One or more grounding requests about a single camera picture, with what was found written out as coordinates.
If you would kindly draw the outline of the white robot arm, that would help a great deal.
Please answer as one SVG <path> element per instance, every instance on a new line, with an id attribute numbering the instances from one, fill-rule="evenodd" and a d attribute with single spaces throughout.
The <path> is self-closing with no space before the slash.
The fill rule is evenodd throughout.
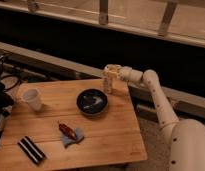
<path id="1" fill-rule="evenodd" d="M 194 119 L 179 120 L 162 90 L 157 73 L 108 64 L 103 70 L 106 93 L 112 93 L 114 78 L 135 85 L 143 83 L 150 91 L 161 132 L 170 148 L 169 171 L 205 171 L 205 125 Z"/>

